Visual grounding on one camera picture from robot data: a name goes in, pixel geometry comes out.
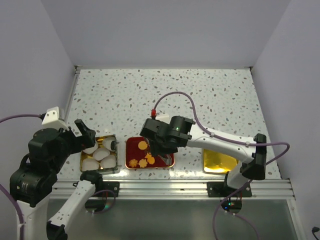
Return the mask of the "round yellow biscuit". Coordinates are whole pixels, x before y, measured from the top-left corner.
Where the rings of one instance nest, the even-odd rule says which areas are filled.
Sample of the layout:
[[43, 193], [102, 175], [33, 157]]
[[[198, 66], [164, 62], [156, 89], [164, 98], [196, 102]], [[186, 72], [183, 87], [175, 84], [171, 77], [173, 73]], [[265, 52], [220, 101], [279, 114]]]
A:
[[144, 150], [146, 150], [147, 148], [148, 148], [148, 144], [147, 144], [147, 142], [146, 141], [140, 141], [139, 143], [138, 143], [138, 148], [140, 149], [140, 150], [142, 150], [142, 151], [144, 151]]

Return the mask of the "black sandwich cookie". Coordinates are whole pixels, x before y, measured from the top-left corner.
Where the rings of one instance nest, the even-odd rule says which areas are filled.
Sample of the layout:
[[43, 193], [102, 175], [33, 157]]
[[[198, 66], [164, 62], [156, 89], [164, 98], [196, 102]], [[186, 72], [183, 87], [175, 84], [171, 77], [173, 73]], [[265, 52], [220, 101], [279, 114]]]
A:
[[108, 144], [109, 150], [112, 152], [115, 152], [117, 149], [117, 142], [116, 141], [110, 141]]

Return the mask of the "orange leaf cookie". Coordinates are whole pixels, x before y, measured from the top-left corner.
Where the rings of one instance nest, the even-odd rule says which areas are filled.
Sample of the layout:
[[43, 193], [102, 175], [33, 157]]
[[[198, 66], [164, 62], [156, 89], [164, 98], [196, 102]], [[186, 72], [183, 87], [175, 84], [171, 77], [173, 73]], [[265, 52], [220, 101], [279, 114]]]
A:
[[150, 165], [153, 165], [155, 163], [155, 158], [150, 153], [146, 154], [145, 159]]

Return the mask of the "yellow flower cookie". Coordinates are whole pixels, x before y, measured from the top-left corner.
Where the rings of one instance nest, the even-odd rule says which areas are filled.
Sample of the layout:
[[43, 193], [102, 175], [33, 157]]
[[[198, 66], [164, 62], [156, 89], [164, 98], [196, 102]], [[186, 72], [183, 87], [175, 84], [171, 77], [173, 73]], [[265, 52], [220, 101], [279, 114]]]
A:
[[143, 158], [138, 162], [138, 165], [140, 168], [145, 168], [148, 165], [148, 162], [145, 158]]

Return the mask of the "yellow swirl cookie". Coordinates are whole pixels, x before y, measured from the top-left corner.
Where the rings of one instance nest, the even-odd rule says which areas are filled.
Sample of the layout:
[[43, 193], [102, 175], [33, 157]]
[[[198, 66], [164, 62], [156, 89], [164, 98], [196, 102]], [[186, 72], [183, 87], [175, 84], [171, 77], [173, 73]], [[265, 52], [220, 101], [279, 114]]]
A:
[[129, 162], [128, 162], [128, 166], [130, 168], [136, 168], [138, 165], [138, 161], [136, 159], [131, 159]]

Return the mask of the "silver metal tongs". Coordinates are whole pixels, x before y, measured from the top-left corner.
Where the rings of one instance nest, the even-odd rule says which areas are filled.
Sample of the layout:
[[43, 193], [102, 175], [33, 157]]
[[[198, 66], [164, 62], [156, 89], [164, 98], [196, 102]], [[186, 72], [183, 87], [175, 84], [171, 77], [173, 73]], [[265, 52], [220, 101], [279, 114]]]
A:
[[155, 141], [149, 141], [149, 151], [154, 158], [160, 158], [166, 166], [171, 164], [171, 156], [167, 154], [166, 149]]

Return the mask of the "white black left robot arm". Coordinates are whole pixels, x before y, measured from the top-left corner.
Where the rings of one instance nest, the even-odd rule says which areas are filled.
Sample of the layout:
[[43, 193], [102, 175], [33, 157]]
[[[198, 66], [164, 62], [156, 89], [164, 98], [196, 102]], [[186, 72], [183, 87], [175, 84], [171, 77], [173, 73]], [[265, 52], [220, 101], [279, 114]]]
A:
[[66, 240], [70, 224], [84, 209], [86, 201], [103, 193], [102, 175], [86, 171], [62, 208], [53, 217], [47, 218], [53, 185], [67, 158], [96, 143], [94, 130], [80, 119], [75, 120], [75, 124], [81, 132], [80, 136], [75, 136], [70, 128], [37, 131], [28, 143], [28, 154], [10, 177], [9, 193], [16, 207], [21, 240]]

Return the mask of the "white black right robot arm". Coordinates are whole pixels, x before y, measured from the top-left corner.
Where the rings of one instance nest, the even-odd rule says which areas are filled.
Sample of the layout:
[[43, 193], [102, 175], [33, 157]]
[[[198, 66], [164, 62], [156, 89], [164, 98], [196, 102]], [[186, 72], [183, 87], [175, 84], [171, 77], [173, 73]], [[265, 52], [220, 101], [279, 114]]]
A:
[[145, 120], [140, 136], [150, 146], [152, 156], [165, 156], [179, 148], [200, 148], [233, 157], [238, 160], [223, 183], [223, 192], [235, 196], [250, 180], [261, 181], [266, 177], [267, 137], [241, 137], [211, 128], [202, 128], [193, 119], [173, 116], [169, 123], [155, 118]]

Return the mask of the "white paper cupcake liner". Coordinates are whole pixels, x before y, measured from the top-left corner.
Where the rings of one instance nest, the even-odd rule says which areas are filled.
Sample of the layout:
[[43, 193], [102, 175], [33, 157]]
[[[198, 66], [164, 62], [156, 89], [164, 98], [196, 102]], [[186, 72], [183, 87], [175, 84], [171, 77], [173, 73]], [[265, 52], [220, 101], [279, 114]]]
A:
[[94, 158], [85, 158], [82, 161], [81, 171], [95, 171], [100, 168], [100, 163], [96, 161]]
[[93, 154], [97, 149], [99, 148], [99, 145], [97, 142], [95, 142], [93, 147], [88, 147], [86, 149], [83, 150], [84, 153], [91, 155]]
[[109, 143], [110, 143], [111, 141], [116, 141], [116, 139], [115, 139], [114, 137], [105, 138], [105, 139], [102, 141], [102, 145], [103, 145], [106, 149], [109, 150], [108, 145], [109, 145]]
[[117, 159], [115, 155], [109, 155], [100, 161], [100, 166], [103, 169], [114, 168], [117, 165]]
[[101, 161], [104, 158], [108, 157], [109, 155], [110, 155], [110, 151], [107, 148], [102, 147], [95, 150], [92, 154], [92, 157], [96, 161]]

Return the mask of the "green christmas cookie tin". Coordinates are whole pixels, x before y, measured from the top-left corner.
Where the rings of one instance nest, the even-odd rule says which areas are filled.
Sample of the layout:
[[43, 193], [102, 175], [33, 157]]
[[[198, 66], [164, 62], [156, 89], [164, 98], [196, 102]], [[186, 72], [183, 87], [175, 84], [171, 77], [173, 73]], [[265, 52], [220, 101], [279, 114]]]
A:
[[95, 145], [80, 154], [80, 171], [116, 172], [119, 168], [117, 144], [115, 134], [96, 137]]

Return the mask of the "red lacquer tray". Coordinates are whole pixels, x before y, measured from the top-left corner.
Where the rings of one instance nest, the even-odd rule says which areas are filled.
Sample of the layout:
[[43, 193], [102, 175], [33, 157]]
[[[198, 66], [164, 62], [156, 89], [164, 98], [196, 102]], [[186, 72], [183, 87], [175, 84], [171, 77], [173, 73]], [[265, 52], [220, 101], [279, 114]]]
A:
[[[125, 146], [125, 166], [130, 170], [137, 170], [137, 169], [155, 169], [155, 168], [171, 168], [175, 164], [175, 158], [173, 154], [169, 154], [171, 157], [171, 164], [166, 166], [165, 163], [158, 157], [155, 157], [155, 163], [153, 165], [147, 164], [145, 168], [140, 168], [139, 161], [141, 159], [145, 159], [147, 153], [150, 153], [150, 146], [148, 144], [148, 148], [146, 150], [140, 150], [138, 148], [138, 143], [140, 141], [147, 142], [143, 137], [130, 137], [126, 141]], [[129, 167], [129, 161], [132, 159], [136, 159], [138, 161], [138, 165], [135, 168]]]

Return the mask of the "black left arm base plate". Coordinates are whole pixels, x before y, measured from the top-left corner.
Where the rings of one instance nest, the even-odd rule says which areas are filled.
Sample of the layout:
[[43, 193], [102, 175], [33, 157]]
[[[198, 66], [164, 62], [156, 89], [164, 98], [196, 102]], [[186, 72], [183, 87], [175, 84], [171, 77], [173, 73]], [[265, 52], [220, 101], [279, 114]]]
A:
[[119, 181], [103, 181], [102, 183], [98, 184], [98, 187], [96, 188], [93, 196], [102, 197], [102, 196], [106, 196], [106, 193], [107, 193], [108, 197], [117, 198], [119, 195], [119, 190], [120, 190]]

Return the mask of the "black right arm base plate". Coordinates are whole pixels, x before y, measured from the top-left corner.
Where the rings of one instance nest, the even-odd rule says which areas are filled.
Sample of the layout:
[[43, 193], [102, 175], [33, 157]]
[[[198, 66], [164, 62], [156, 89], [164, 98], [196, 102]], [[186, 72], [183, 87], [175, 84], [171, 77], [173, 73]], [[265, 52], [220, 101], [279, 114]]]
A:
[[[209, 198], [225, 198], [235, 192], [237, 188], [226, 186], [222, 181], [208, 181], [206, 183], [207, 195]], [[253, 196], [250, 185], [237, 191], [234, 197], [250, 198]]]

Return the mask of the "aluminium table frame rail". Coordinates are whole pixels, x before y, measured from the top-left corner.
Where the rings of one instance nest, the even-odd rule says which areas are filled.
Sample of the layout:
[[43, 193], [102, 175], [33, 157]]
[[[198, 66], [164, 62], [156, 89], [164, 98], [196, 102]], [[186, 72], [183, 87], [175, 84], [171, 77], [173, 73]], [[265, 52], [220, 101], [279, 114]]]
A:
[[268, 130], [249, 68], [88, 69], [78, 67], [66, 114], [82, 119], [97, 136], [115, 135], [118, 166], [105, 181], [120, 182], [122, 198], [205, 198], [207, 182], [221, 174], [203, 171], [202, 150], [180, 149], [170, 168], [129, 170], [126, 141], [139, 135], [151, 110], [198, 117], [209, 128], [241, 137]]

